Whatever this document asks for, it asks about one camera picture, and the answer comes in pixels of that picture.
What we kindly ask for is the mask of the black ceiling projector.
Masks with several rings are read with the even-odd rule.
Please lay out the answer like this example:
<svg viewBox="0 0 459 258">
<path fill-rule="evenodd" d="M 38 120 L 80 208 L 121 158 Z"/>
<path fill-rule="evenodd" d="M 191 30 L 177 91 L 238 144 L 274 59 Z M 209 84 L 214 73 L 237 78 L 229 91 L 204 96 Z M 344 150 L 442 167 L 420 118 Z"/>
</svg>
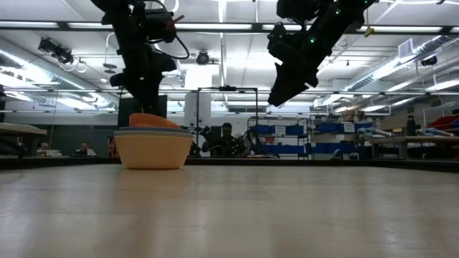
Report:
<svg viewBox="0 0 459 258">
<path fill-rule="evenodd" d="M 71 65 L 74 62 L 72 50 L 58 44 L 51 38 L 42 37 L 38 50 L 50 54 L 51 57 L 55 58 L 60 64 Z"/>
</svg>

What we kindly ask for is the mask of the beige bowl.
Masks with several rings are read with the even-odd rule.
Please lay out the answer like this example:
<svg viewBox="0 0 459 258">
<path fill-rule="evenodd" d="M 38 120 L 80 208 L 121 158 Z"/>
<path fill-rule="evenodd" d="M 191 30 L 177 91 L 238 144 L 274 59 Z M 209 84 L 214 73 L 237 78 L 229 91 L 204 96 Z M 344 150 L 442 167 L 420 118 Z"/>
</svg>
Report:
<svg viewBox="0 0 459 258">
<path fill-rule="evenodd" d="M 185 164 L 193 135 L 171 131 L 120 130 L 114 133 L 114 140 L 125 168 L 168 170 Z"/>
</svg>

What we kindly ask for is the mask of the wooden work table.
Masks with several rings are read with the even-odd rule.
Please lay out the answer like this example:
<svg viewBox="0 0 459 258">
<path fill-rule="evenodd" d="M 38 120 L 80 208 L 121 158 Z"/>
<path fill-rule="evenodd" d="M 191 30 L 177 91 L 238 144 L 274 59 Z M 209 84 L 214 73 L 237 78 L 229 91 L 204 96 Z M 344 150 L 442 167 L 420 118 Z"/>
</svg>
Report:
<svg viewBox="0 0 459 258">
<path fill-rule="evenodd" d="M 409 143 L 439 143 L 446 145 L 459 144 L 459 137 L 438 137 L 438 136 L 396 136 L 392 138 L 375 138 L 369 140 L 372 144 L 372 154 L 376 158 L 377 146 L 381 144 L 395 144 L 399 143 L 399 158 L 408 159 L 407 146 Z"/>
</svg>

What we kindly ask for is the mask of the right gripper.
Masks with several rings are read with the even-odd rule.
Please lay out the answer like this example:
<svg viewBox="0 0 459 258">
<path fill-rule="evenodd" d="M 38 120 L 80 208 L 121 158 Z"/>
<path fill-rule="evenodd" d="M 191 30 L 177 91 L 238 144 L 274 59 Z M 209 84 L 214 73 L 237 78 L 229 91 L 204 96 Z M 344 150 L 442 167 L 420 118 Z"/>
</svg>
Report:
<svg viewBox="0 0 459 258">
<path fill-rule="evenodd" d="M 277 77 L 268 103 L 276 107 L 318 84 L 318 66 L 325 58 L 320 40 L 302 28 L 289 33 L 282 22 L 268 35 L 268 52 L 283 65 L 275 64 Z"/>
</svg>

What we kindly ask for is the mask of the black tall stand frame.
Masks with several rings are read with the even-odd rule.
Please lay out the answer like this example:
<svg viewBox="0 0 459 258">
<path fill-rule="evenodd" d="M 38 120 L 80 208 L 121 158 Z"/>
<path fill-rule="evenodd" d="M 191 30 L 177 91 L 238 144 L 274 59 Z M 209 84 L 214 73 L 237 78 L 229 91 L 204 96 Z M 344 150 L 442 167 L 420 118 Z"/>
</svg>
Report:
<svg viewBox="0 0 459 258">
<path fill-rule="evenodd" d="M 258 89 L 256 87 L 234 87 L 229 85 L 224 85 L 220 87 L 198 87 L 196 90 L 196 130 L 199 129 L 200 119 L 199 119 L 199 98 L 202 90 L 208 91 L 218 91 L 218 92 L 238 92 L 246 93 L 247 91 L 253 91 L 255 93 L 255 126 L 258 126 L 259 120 L 259 109 L 258 109 Z"/>
</svg>

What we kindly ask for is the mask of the white cabinet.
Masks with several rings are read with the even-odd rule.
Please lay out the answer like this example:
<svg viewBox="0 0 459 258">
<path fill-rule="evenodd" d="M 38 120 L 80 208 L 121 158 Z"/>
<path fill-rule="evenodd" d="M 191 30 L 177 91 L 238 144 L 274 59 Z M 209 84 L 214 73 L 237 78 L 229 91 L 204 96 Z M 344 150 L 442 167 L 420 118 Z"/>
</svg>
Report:
<svg viewBox="0 0 459 258">
<path fill-rule="evenodd" d="M 212 117 L 212 97 L 209 93 L 200 93 L 199 127 L 210 126 Z M 196 93 L 185 94 L 184 125 L 196 127 Z"/>
</svg>

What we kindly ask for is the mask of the orange bowl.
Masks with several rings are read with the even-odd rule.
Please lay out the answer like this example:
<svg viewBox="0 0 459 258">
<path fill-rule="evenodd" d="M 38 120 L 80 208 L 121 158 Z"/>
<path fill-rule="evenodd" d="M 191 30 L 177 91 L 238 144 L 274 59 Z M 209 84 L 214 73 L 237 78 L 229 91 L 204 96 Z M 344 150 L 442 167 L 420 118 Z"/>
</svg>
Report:
<svg viewBox="0 0 459 258">
<path fill-rule="evenodd" d="M 155 127 L 155 128 L 180 128 L 176 123 L 166 118 L 149 113 L 133 113 L 129 116 L 131 127 Z"/>
</svg>

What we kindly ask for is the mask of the silver ventilation duct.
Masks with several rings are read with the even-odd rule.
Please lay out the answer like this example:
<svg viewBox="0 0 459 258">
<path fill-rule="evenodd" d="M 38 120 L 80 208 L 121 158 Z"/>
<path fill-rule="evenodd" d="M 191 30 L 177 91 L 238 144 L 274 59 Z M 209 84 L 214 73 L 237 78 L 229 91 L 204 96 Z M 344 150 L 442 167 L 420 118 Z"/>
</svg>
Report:
<svg viewBox="0 0 459 258">
<path fill-rule="evenodd" d="M 365 71 L 363 74 L 350 80 L 348 85 L 344 88 L 344 91 L 356 91 L 396 72 L 405 65 L 425 59 L 429 55 L 433 54 L 437 49 L 446 47 L 457 40 L 459 40 L 459 35 L 439 35 L 416 46 L 413 45 L 413 53 L 410 56 L 400 59 L 398 57 L 398 53 L 396 53 L 391 57 L 386 58 Z"/>
<path fill-rule="evenodd" d="M 118 109 L 118 98 L 0 38 L 0 85 L 12 97 L 43 104 L 54 97 L 76 110 Z"/>
</svg>

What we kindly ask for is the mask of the red bin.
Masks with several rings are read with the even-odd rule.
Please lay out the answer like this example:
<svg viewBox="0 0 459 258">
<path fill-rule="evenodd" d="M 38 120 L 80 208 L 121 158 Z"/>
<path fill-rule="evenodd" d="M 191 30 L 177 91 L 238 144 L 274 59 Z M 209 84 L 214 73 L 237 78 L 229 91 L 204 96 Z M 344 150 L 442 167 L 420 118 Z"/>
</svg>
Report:
<svg viewBox="0 0 459 258">
<path fill-rule="evenodd" d="M 428 125 L 429 128 L 436 128 L 447 132 L 459 130 L 459 115 L 449 115 L 438 118 Z"/>
</svg>

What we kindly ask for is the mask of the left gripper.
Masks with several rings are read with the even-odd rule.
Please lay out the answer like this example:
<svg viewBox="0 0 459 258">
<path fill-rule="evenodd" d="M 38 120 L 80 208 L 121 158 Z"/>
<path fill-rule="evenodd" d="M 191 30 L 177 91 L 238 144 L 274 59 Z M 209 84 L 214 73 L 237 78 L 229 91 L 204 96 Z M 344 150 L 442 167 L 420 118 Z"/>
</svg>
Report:
<svg viewBox="0 0 459 258">
<path fill-rule="evenodd" d="M 134 98 L 143 113 L 158 115 L 158 85 L 164 72 L 176 69 L 176 63 L 165 54 L 151 49 L 124 51 L 118 50 L 125 68 L 121 73 L 110 77 L 112 87 L 136 90 Z"/>
</svg>

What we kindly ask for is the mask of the shelf with blue bins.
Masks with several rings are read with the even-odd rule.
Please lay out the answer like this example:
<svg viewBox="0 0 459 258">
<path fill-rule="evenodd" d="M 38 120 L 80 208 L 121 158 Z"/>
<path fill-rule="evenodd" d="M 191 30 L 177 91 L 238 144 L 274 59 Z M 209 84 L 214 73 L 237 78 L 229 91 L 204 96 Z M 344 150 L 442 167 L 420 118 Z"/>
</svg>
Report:
<svg viewBox="0 0 459 258">
<path fill-rule="evenodd" d="M 310 125 L 308 118 L 252 116 L 247 119 L 243 140 L 254 156 L 308 160 Z"/>
<path fill-rule="evenodd" d="M 312 158 L 318 155 L 341 156 L 360 154 L 360 146 L 364 140 L 360 139 L 359 129 L 372 128 L 373 123 L 335 123 L 335 122 L 314 122 L 308 129 L 309 140 L 305 144 L 305 150 Z"/>
</svg>

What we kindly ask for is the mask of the ceiling vent grille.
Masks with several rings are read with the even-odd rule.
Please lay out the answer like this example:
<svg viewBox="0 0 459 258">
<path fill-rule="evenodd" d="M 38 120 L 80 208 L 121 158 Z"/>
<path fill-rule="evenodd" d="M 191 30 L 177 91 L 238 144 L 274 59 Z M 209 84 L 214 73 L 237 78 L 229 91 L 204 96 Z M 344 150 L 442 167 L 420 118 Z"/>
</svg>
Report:
<svg viewBox="0 0 459 258">
<path fill-rule="evenodd" d="M 413 40 L 409 38 L 397 47 L 398 57 L 405 58 L 413 53 Z"/>
</svg>

